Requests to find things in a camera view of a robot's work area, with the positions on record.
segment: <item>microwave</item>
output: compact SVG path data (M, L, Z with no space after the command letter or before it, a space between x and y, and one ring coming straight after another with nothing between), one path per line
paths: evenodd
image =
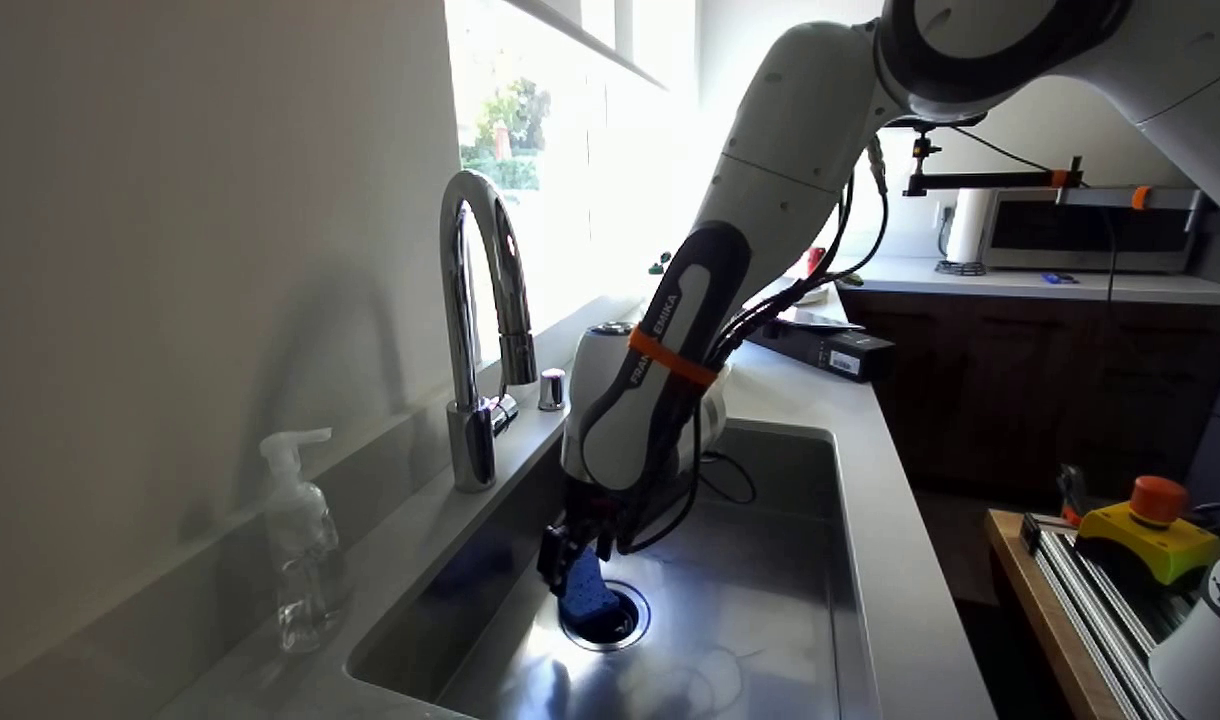
M1151 193L1146 213L1128 188L1001 193L981 265L994 273L1156 273L1194 265L1206 196L1194 188Z

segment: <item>dark wood cabinet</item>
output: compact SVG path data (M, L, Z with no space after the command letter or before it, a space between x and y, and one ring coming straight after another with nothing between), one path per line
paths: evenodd
M1220 309L845 292L895 340L878 381L917 486L1051 502L1057 467L1102 493L1185 481L1220 390Z

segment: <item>stainless steel sink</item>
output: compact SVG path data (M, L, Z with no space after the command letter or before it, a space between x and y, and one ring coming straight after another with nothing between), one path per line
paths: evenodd
M650 605L638 644L586 647L536 576L561 501L531 472L351 653L351 675L473 716L874 716L836 456L826 432L729 424L757 502L692 519L603 576ZM739 493L733 465L706 472Z

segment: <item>soap bottle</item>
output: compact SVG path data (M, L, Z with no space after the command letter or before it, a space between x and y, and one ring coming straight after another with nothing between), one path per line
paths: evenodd
M300 472L303 445L330 445L331 426L278 432L260 438L274 467L274 501L264 508L270 551L278 563L278 632L281 653L309 657L335 625L341 537L330 501Z

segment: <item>chrome faucet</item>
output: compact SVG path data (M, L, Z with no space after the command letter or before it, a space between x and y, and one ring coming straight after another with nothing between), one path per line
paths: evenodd
M466 204L473 207L487 256L491 302L502 326L502 390L482 394L482 334L478 334L478 292L466 247ZM529 332L529 288L514 221L483 177L457 170L442 204L442 261L443 261L443 302L449 302L449 352L453 352L453 404L449 404L449 446L453 472L466 486L483 486L497 477L491 437L517 420L508 384L536 381L531 332Z

